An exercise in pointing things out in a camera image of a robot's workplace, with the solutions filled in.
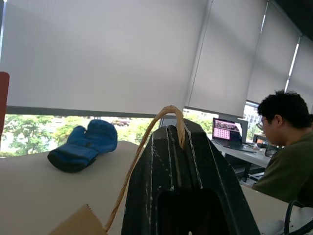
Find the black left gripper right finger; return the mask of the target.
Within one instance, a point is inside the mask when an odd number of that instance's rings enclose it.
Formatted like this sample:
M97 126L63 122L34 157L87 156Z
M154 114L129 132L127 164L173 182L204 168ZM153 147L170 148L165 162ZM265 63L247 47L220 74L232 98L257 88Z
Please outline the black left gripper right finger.
M191 235L258 235L259 229L232 166L197 123L184 120L190 173L197 179Z

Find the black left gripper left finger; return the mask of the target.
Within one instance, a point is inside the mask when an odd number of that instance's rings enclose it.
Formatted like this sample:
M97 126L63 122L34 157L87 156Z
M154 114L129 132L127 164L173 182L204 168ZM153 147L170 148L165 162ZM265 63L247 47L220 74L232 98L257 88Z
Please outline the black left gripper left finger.
M121 233L157 235L159 198L178 189L178 155L182 149L173 125L154 131L129 181Z

